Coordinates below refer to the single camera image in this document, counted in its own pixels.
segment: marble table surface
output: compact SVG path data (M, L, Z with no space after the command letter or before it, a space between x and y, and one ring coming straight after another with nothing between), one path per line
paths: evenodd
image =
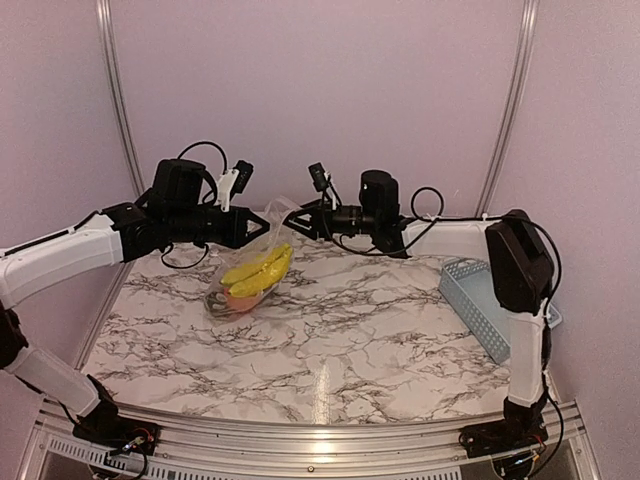
M84 372L122 403L227 419L384 423L502 409L509 370L440 295L444 259L293 245L276 292L233 322L204 307L215 252L188 270L138 260ZM171 260L199 255L179 247Z

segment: blue plastic basket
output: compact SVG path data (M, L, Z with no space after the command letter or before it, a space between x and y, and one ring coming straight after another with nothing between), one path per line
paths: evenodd
M509 322L493 293L489 265L478 260L458 259L442 267L440 292L460 319L469 327L494 362L501 364L510 356ZM562 322L560 312L551 304L549 326Z

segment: toy banana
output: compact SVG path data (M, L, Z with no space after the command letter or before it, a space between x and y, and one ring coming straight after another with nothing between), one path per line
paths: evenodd
M220 283L225 287L230 287L235 283L246 280L247 278L252 277L253 275L256 275L265 270L269 265L275 262L287 251L291 251L291 245L285 243L277 248L274 248L267 256L267 258L265 258L261 262L245 263L244 265L240 265L239 267L232 268L224 274L224 276L220 280Z
M293 253L290 245L285 244L283 246L286 248L283 249L276 260L262 268L255 275L234 283L229 289L229 294L236 298L251 297L260 294L282 280L289 270L289 262Z

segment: plastic bag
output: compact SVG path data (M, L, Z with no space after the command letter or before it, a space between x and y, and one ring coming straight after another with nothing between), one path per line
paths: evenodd
M293 232L283 223L298 208L284 197L276 198L263 215L271 224L268 233L239 250L220 252L221 266L204 298L216 320L235 320L278 288L293 259Z

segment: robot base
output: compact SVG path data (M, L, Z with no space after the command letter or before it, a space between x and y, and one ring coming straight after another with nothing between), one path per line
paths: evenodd
M117 430L122 432L119 439L103 439L100 436L96 436L94 432L90 432L82 425L76 425L73 428L73 436L118 450L136 437L142 436L145 437L146 441L137 448L144 451L148 456L153 455L158 440L158 432L160 431L160 427L157 424L120 416L118 416L114 421L117 422Z
M460 445L469 458L477 458L527 448L549 439L542 421L534 424L524 436L515 437L509 434L509 430L506 420L469 425L461 430Z

